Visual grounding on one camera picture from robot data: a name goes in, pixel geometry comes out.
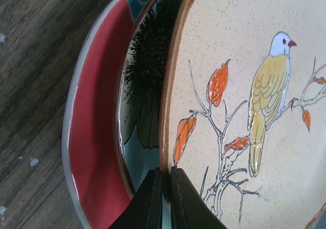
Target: bird's beak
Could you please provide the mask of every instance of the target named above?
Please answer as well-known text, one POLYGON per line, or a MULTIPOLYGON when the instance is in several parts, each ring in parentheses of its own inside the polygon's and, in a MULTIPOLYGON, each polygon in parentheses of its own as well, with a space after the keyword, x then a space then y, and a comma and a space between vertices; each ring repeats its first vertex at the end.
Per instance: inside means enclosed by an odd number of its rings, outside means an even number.
POLYGON ((289 41, 289 43, 287 44, 289 47, 293 47, 296 46, 296 43, 294 41, 289 41))

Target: wood grain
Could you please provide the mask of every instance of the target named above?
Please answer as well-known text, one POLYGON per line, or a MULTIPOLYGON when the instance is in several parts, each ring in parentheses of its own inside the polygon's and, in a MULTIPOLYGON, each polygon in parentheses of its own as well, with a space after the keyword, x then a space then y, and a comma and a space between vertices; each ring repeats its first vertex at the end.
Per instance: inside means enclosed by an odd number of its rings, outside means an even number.
POLYGON ((62 168, 62 121, 79 51, 109 2, 0 0, 1 229, 82 228, 62 168))

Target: dark wood background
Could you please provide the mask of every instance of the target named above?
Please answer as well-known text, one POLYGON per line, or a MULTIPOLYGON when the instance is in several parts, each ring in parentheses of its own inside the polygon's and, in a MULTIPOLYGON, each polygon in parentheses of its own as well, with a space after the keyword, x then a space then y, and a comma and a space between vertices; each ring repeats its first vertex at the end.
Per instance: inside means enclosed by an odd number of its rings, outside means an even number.
POLYGON ((0 0, 1 229, 83 228, 62 168, 62 121, 79 51, 109 2, 0 0))

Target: leaf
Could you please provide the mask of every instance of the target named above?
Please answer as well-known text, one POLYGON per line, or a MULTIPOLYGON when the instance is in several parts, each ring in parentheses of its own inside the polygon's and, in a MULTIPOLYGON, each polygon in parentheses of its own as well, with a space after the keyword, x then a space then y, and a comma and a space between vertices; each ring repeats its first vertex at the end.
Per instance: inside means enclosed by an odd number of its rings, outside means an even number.
POLYGON ((176 165, 179 162, 182 153, 184 151, 184 148, 186 146, 186 143, 196 126, 196 121, 197 121, 197 113, 194 113, 189 118, 182 119, 179 122, 177 138, 173 150, 174 165, 176 165))
POLYGON ((317 78, 316 76, 312 79, 312 81, 319 83, 319 84, 325 84, 326 80, 324 77, 317 78))
POLYGON ((228 151, 230 149, 241 150, 241 149, 244 149, 248 144, 249 144, 249 139, 247 136, 245 136, 243 138, 237 137, 230 144, 226 144, 224 146, 224 149, 225 149, 225 151, 228 151))
POLYGON ((212 103, 215 107, 219 106, 222 99, 222 94, 228 83, 228 63, 230 59, 226 60, 225 64, 221 64, 221 68, 215 70, 212 74, 208 86, 206 98, 209 103, 212 103))
POLYGON ((307 126, 308 132, 310 133, 310 124, 311 124, 311 119, 310 119, 310 113, 306 109, 302 111, 302 120, 307 126))

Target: white speck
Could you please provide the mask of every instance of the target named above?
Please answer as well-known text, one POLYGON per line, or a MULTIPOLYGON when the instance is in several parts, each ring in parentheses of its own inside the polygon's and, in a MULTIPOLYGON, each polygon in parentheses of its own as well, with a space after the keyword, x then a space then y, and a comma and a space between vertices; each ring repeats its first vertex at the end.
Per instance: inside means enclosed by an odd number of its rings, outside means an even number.
POLYGON ((0 206, 0 216, 3 216, 6 210, 7 210, 7 207, 0 206))
POLYGON ((40 162, 40 160, 36 158, 31 158, 30 166, 33 167, 34 165, 37 165, 40 162))
POLYGON ((0 42, 5 43, 6 36, 0 33, 0 42))

